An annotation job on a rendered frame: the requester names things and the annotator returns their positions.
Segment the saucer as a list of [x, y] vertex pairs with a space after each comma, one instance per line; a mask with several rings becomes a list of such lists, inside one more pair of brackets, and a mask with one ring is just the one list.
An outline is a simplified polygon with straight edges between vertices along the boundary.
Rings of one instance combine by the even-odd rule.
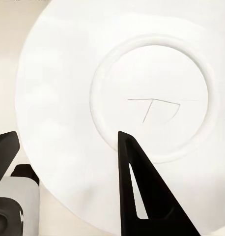
[[14, 108], [39, 180], [95, 228], [121, 236], [118, 131], [201, 236], [225, 227], [225, 0], [51, 0], [21, 52]]

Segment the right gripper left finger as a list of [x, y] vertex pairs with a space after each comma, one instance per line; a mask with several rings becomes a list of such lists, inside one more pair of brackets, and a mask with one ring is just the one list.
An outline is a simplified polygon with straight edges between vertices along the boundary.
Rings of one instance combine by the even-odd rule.
[[0, 135], [0, 181], [19, 150], [20, 142], [16, 131]]

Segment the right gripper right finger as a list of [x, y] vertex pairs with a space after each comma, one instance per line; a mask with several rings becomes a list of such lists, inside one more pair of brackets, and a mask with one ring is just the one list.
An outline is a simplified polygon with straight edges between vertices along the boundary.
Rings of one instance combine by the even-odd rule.
[[[121, 236], [201, 236], [137, 140], [118, 131]], [[148, 219], [137, 217], [131, 164]]]

